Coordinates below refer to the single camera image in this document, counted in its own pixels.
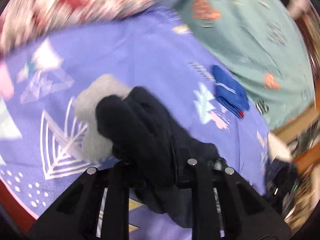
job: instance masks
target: pink fabric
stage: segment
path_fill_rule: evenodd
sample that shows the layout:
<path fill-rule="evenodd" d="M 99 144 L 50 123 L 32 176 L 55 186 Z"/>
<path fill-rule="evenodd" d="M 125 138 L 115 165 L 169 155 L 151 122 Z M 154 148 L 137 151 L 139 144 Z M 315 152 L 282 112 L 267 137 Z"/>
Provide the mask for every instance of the pink fabric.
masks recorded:
<path fill-rule="evenodd" d="M 141 12 L 155 0 L 10 0 L 0 17 L 0 55 L 65 26 Z"/>
<path fill-rule="evenodd" d="M 3 62 L 0 63 L 0 98 L 9 100 L 14 95 L 13 83 L 7 68 L 7 65 Z"/>

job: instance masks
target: gray cloth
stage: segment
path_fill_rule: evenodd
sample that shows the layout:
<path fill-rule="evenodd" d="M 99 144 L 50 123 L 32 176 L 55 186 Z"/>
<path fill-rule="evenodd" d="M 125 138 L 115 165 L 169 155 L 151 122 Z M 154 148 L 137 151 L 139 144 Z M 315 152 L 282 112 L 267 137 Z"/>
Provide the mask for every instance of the gray cloth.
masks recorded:
<path fill-rule="evenodd" d="M 95 109 L 104 97 L 117 95 L 126 98 L 130 91 L 131 89 L 112 75 L 103 75 L 78 95 L 75 114 L 78 120 L 88 124 L 88 128 L 82 141 L 82 152 L 79 156 L 74 156 L 75 158 L 97 161 L 112 155 L 112 141 L 101 136 L 97 131 Z"/>

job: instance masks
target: wooden surface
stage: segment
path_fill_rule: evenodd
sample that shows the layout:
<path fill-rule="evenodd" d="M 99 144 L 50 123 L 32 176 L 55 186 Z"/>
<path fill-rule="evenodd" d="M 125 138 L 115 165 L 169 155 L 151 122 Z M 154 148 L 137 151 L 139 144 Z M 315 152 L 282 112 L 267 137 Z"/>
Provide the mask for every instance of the wooden surface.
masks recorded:
<path fill-rule="evenodd" d="M 21 231 L 28 234 L 29 228 L 36 220 L 17 203 L 2 181 L 0 181 L 0 202 Z"/>
<path fill-rule="evenodd" d="M 320 85 L 317 86 L 316 89 L 316 111 L 320 109 Z M 298 173 L 303 174 L 312 164 L 316 164 L 320 162 L 320 142 L 318 142 L 315 146 L 313 146 L 310 150 L 303 152 L 299 155 L 294 163 L 297 166 Z"/>
<path fill-rule="evenodd" d="M 320 84 L 315 91 L 315 101 L 296 119 L 273 130 L 272 132 L 285 143 L 292 142 L 299 135 L 308 130 L 320 117 Z"/>

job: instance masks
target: teal fabric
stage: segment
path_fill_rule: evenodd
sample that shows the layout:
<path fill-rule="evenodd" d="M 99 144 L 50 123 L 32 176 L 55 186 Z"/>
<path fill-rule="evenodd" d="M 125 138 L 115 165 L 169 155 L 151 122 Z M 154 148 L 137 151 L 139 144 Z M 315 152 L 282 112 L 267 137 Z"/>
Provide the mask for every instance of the teal fabric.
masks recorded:
<path fill-rule="evenodd" d="M 279 0 L 182 0 L 174 8 L 234 73 L 270 129 L 314 100 L 305 44 Z"/>

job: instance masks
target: white triangle print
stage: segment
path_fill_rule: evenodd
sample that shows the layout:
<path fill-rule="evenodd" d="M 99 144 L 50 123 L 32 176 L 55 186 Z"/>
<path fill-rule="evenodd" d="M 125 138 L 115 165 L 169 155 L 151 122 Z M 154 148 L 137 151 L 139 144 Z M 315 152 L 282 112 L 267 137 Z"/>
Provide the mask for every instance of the white triangle print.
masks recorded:
<path fill-rule="evenodd" d="M 134 232 L 134 231 L 137 231 L 138 229 L 139 229 L 138 227 L 129 224 L 129 233 Z"/>
<path fill-rule="evenodd" d="M 3 160 L 3 158 L 2 158 L 2 156 L 1 156 L 1 154 L 0 154 L 0 165 L 6 165 L 4 160 Z"/>
<path fill-rule="evenodd" d="M 53 70 L 50 74 L 55 82 L 50 79 L 49 73 L 37 71 L 21 94 L 20 103 L 34 102 L 60 90 L 68 90 L 73 86 L 74 80 L 63 69 Z"/>
<path fill-rule="evenodd" d="M 21 139 L 22 135 L 13 121 L 7 106 L 0 98 L 0 140 Z"/>
<path fill-rule="evenodd" d="M 220 107 L 221 107 L 221 111 L 223 113 L 226 113 L 228 111 L 228 109 L 226 109 L 223 105 L 220 104 Z"/>
<path fill-rule="evenodd" d="M 199 91 L 193 91 L 198 98 L 198 100 L 193 101 L 193 103 L 195 104 L 201 123 L 206 124 L 212 119 L 209 112 L 215 109 L 215 107 L 210 103 L 210 100 L 213 100 L 214 96 L 201 82 L 199 82 L 199 88 Z"/>
<path fill-rule="evenodd" d="M 21 83 L 29 78 L 29 67 L 26 63 L 17 74 L 17 83 Z"/>
<path fill-rule="evenodd" d="M 46 38 L 32 55 L 36 70 L 50 71 L 61 67 L 61 58 L 52 48 L 49 38 Z"/>

